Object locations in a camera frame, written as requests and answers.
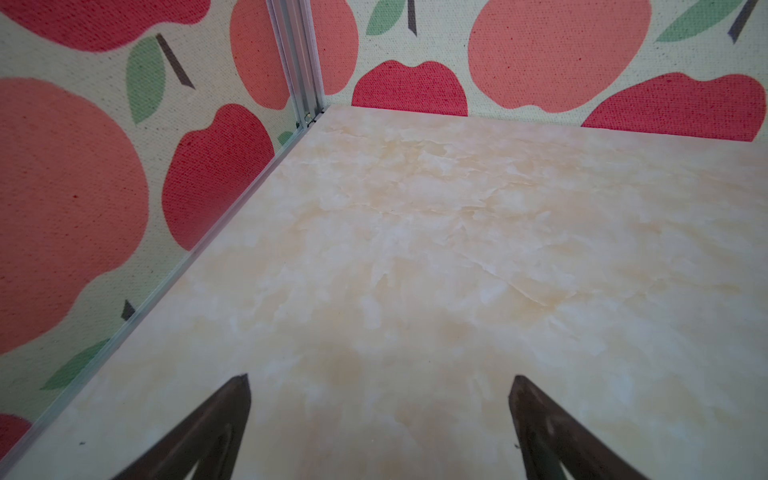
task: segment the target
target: apple stem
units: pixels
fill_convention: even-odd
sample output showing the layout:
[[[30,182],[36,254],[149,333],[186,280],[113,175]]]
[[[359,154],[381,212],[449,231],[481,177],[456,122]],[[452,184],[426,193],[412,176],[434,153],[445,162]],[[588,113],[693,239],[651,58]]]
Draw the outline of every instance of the apple stem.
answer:
[[[408,30],[416,35],[416,6],[414,5],[414,1],[415,0],[408,0]]]
[[[157,35],[155,35],[155,38],[157,39],[157,43],[160,44],[160,48],[163,50],[163,53],[165,53],[165,58],[168,59],[168,63],[170,63],[170,66],[173,68],[174,73],[179,79],[179,82],[182,85],[191,87],[194,90],[194,85],[192,85],[192,81],[187,76],[187,72],[185,72],[184,69],[181,67],[181,63],[179,63],[178,59],[176,58],[176,55],[174,55],[174,51],[170,49],[170,45],[168,44],[167,41],[165,41],[165,38],[163,38],[163,35],[158,33]]]
[[[750,15],[752,15],[752,10],[755,9],[755,5],[757,5],[757,0],[746,0],[746,3],[741,8],[739,16],[736,17],[733,25],[730,26],[728,35],[733,39],[733,43],[736,43],[736,40],[739,39],[741,30],[744,28],[746,21],[750,19]]]

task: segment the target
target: wall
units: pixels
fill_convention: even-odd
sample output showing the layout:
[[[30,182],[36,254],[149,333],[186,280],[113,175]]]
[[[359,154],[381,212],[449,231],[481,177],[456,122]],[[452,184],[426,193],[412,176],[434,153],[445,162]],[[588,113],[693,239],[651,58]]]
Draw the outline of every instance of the wall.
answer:
[[[263,0],[0,0],[0,456],[296,130]]]
[[[768,2],[310,3],[331,104],[768,139]]]

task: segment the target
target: floor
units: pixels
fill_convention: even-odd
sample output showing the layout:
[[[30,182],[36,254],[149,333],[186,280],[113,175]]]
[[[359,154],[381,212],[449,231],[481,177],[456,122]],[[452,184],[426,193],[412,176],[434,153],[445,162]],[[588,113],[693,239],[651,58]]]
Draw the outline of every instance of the floor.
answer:
[[[110,478],[242,372],[237,479],[525,478],[517,374],[649,478],[760,478],[766,159],[332,107],[9,478]]]

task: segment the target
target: orange apple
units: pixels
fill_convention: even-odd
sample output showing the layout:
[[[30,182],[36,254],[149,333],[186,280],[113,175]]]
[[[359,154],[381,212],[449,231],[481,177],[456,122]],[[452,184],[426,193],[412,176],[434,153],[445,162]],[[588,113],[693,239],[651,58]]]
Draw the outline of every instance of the orange apple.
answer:
[[[262,107],[283,110],[290,93],[266,0],[238,0],[230,21],[237,74]]]
[[[469,73],[504,108],[569,111],[618,78],[649,24],[648,0],[491,0],[469,35]]]
[[[359,39],[352,9],[345,0],[313,0],[317,53],[326,95],[344,89],[357,65]]]
[[[131,141],[99,107],[32,78],[0,79],[0,353],[64,319],[122,265],[149,218]]]

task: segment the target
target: marble floor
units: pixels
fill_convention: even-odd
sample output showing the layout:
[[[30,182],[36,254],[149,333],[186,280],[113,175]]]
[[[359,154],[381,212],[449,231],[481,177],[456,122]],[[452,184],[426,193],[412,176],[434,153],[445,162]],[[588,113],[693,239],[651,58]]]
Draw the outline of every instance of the marble floor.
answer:
[[[517,374],[649,478],[765,478],[768,145],[332,107],[9,478],[243,372],[236,479],[523,479]]]

